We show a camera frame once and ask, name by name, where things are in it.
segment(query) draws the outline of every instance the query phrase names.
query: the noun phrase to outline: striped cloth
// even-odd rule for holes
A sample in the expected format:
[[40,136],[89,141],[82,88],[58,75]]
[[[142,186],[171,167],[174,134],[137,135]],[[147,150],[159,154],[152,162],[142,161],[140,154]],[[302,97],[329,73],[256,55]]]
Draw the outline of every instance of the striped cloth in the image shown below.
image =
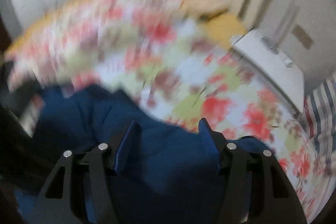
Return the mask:
[[336,72],[304,100],[301,125],[321,157],[336,171]]

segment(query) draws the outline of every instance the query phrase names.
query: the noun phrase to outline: red flower pattern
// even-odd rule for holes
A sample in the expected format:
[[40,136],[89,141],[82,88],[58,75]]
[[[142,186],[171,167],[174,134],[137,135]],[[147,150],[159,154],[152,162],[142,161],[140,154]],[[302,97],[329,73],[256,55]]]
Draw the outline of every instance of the red flower pattern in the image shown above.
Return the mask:
[[160,64],[161,58],[152,56],[148,48],[140,48],[140,49],[136,47],[128,48],[124,60],[126,70],[139,68],[147,62]]
[[280,159],[278,162],[279,162],[280,166],[282,167],[282,169],[286,172],[287,167],[288,167],[288,160],[283,158],[283,159]]
[[299,198],[299,200],[303,200],[303,198],[305,197],[306,193],[305,191],[302,189],[302,187],[298,188],[295,190],[297,197]]
[[320,176],[326,171],[326,166],[321,162],[321,158],[316,158],[313,163],[313,174]]
[[214,83],[216,83],[216,82],[218,82],[218,81],[221,81],[221,80],[223,80],[223,79],[224,79],[223,75],[215,75],[215,76],[210,77],[210,78],[208,79],[208,81],[209,81],[211,84],[214,84]]
[[208,97],[202,105],[202,116],[207,119],[211,127],[223,121],[232,105],[230,99],[220,99],[215,96]]
[[204,65],[208,66],[212,61],[212,54],[209,54],[207,58],[204,60]]
[[234,140],[236,139],[236,131],[232,130],[230,128],[226,128],[222,131],[223,136],[227,139],[227,140]]
[[312,198],[310,201],[308,201],[308,211],[311,211],[314,207],[315,198]]
[[95,72],[92,72],[92,71],[82,73],[72,79],[72,85],[73,85],[73,89],[75,92],[78,90],[82,90],[89,85],[99,84],[99,83],[100,83],[99,76]]
[[28,45],[23,50],[23,56],[29,58],[41,58],[50,55],[49,42],[42,42],[41,44],[33,43]]
[[155,24],[169,23],[169,19],[163,13],[142,9],[136,9],[133,12],[132,20],[134,24],[144,28]]
[[292,152],[290,156],[294,163],[293,175],[304,179],[310,172],[310,157],[308,154],[300,152]]
[[82,37],[89,37],[92,33],[97,32],[93,22],[87,21],[72,28],[66,36],[73,38],[74,41],[81,41]]
[[233,60],[232,54],[228,53],[218,60],[220,65],[228,65],[230,67],[236,66],[236,61]]
[[225,92],[225,91],[227,91],[227,85],[225,85],[225,84],[221,84],[218,88],[217,88],[217,90],[218,91],[220,91],[220,92]]
[[268,103],[273,104],[278,102],[278,98],[269,89],[262,89],[258,91],[258,97],[260,98],[260,100]]
[[156,101],[154,100],[153,97],[149,97],[147,100],[147,106],[149,108],[154,108],[157,105]]
[[107,11],[107,19],[121,19],[124,14],[124,9],[122,7],[113,7]]
[[247,124],[243,125],[245,130],[252,132],[253,136],[262,141],[269,139],[268,120],[260,108],[254,104],[249,104],[244,112],[244,116],[249,120]]
[[158,42],[160,44],[171,42],[176,37],[176,33],[172,27],[163,23],[148,26],[147,29],[144,30],[144,33],[151,42]]

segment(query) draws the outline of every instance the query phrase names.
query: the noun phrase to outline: white wall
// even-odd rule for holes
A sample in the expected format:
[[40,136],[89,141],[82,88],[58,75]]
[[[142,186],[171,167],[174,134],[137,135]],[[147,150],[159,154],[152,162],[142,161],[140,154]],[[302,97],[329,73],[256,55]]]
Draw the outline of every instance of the white wall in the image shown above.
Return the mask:
[[[273,0],[260,24],[274,29],[290,0]],[[281,46],[303,70],[306,91],[310,92],[336,69],[336,0],[297,0],[300,7],[296,23],[315,41],[309,50],[289,34]]]
[[12,39],[22,33],[21,25],[17,20],[11,0],[0,0],[0,17]]

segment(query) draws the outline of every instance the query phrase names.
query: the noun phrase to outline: blue fabric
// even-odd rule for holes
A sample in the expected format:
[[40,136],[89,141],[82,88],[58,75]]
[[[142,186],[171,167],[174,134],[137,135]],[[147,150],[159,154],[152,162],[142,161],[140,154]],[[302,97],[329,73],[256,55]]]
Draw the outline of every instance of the blue fabric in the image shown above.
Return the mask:
[[310,102],[311,102],[311,106],[313,108],[314,116],[316,119],[316,134],[320,135],[321,134],[321,118],[320,118],[320,114],[317,109],[316,102],[313,96],[310,97]]
[[[198,134],[149,118],[121,90],[91,86],[65,99],[60,88],[49,88],[42,97],[46,105],[33,140],[54,161],[65,150],[80,153],[108,142],[132,119],[140,124],[124,170],[110,180],[126,223],[210,223],[223,180]],[[267,149],[251,138],[234,142],[251,152]],[[18,198],[18,204],[28,203]],[[88,211],[92,218],[92,206]]]
[[117,175],[119,175],[119,173],[125,168],[127,164],[127,158],[132,148],[133,138],[137,133],[137,128],[138,127],[136,126],[136,122],[132,121],[115,153],[115,163],[113,170]]
[[207,157],[211,160],[214,168],[219,171],[219,151],[216,148],[215,143],[213,142],[211,135],[209,134],[208,125],[205,122],[200,122],[198,125],[199,137],[203,145],[203,149]]
[[27,219],[34,209],[37,195],[30,195],[29,193],[25,193],[20,190],[15,190],[14,195],[17,201],[19,213],[24,217],[24,219]]

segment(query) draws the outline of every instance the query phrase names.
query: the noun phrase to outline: blue cloth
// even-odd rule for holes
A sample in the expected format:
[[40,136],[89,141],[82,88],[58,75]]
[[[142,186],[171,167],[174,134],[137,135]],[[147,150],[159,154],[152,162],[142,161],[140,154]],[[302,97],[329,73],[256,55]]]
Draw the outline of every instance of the blue cloth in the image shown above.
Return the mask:
[[[80,153],[108,142],[132,119],[139,123],[142,131],[126,166],[110,181],[126,223],[210,223],[223,180],[198,134],[149,118],[121,90],[110,94],[91,86],[65,99],[57,87],[43,91],[42,97],[45,107],[33,141],[54,162],[65,150]],[[267,149],[255,139],[235,142],[251,152]],[[18,198],[19,207],[31,207],[26,197],[22,200]]]

